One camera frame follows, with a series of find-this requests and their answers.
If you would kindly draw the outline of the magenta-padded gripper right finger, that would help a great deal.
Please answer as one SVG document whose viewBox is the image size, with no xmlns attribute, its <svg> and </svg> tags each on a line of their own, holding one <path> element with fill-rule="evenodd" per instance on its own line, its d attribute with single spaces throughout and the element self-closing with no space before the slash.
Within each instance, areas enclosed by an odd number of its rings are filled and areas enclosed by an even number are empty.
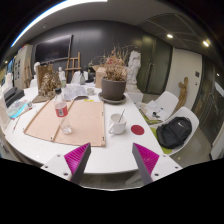
<svg viewBox="0 0 224 224">
<path fill-rule="evenodd" d="M 168 155 L 157 154 L 137 143 L 133 144 L 132 153 L 144 185 L 182 169 L 182 167 Z"/>
</svg>

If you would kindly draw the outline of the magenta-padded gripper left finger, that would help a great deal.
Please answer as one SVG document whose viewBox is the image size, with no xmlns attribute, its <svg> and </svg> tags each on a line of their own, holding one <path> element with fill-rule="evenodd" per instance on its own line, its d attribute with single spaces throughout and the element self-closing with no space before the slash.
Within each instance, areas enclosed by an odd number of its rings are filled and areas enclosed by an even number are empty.
<svg viewBox="0 0 224 224">
<path fill-rule="evenodd" d="M 90 154 L 91 144 L 87 143 L 66 155 L 55 155 L 42 166 L 42 169 L 79 185 Z"/>
</svg>

